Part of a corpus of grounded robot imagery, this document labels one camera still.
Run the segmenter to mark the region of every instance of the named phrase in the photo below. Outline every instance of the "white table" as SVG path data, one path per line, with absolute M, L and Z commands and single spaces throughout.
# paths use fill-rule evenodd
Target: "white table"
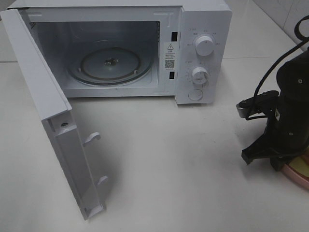
M 247 122 L 235 108 L 294 43 L 251 0 L 228 4 L 234 14 L 213 104 L 70 101 L 82 136 L 102 134 L 87 150 L 94 175 L 107 172 L 112 180 L 107 210 L 88 221 L 18 63 L 6 62 L 15 57 L 0 22 L 0 231 L 307 232 L 309 192 L 266 159 L 245 164 L 241 150 L 266 121 Z M 275 74 L 262 91 L 277 89 Z

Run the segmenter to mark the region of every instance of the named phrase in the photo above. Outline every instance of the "white tile wall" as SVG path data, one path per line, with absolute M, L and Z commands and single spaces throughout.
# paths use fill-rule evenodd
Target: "white tile wall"
M 13 2 L 15 2 L 15 0 L 0 0 L 0 11 L 5 10 Z
M 294 34 L 296 23 L 309 15 L 309 0 L 254 0 L 296 43 L 300 41 Z M 301 32 L 309 36 L 309 22 L 301 24 Z

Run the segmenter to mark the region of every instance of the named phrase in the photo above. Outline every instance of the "timer knob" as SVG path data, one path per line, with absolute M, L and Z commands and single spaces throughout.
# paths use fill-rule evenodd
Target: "timer knob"
M 197 67 L 192 70 L 192 81 L 196 85 L 202 85 L 207 82 L 208 73 L 206 69 Z
M 209 35 L 199 36 L 195 40 L 195 49 L 200 56 L 208 56 L 212 53 L 214 49 L 213 38 Z

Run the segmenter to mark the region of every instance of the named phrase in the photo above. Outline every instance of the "wire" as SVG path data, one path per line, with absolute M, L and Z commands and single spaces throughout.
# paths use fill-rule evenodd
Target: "wire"
M 254 117 L 249 117 L 250 113 L 252 112 L 253 108 L 255 107 L 255 102 L 256 102 L 256 97 L 258 95 L 258 92 L 260 91 L 262 84 L 266 81 L 266 79 L 268 78 L 268 76 L 270 75 L 270 73 L 275 69 L 275 67 L 281 62 L 283 61 L 283 59 L 285 59 L 288 55 L 292 54 L 294 51 L 296 51 L 297 49 L 299 49 L 300 47 L 302 47 L 304 44 L 306 44 L 307 42 L 309 42 L 309 36 L 305 37 L 303 36 L 300 31 L 299 31 L 299 26 L 300 23 L 302 21 L 308 20 L 309 19 L 309 15 L 303 17 L 295 26 L 294 28 L 294 32 L 295 35 L 298 39 L 302 40 L 302 42 L 300 42 L 298 45 L 296 45 L 295 47 L 293 47 L 291 50 L 287 51 L 286 53 L 284 53 L 281 57 L 279 57 L 279 59 L 270 67 L 270 69 L 266 72 L 266 74 L 263 76 L 263 78 L 261 79 L 260 83 L 257 85 L 255 91 L 254 91 L 254 95 L 253 95 L 253 101 L 252 101 L 252 105 L 249 108 L 249 111 L 246 115 L 246 120 L 253 120 L 253 119 L 258 119 L 258 118 L 265 118 L 267 117 L 266 115 L 263 116 L 254 116 Z

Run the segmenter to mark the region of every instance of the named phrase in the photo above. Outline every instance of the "open microwave door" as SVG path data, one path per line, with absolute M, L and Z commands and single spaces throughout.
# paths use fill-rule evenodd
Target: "open microwave door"
M 93 133 L 82 142 L 72 117 L 71 105 L 33 40 L 20 12 L 11 9 L 1 12 L 0 15 L 45 131 L 83 217 L 88 219 L 103 210 L 103 206 L 83 147 L 92 139 L 100 138 L 100 135 Z

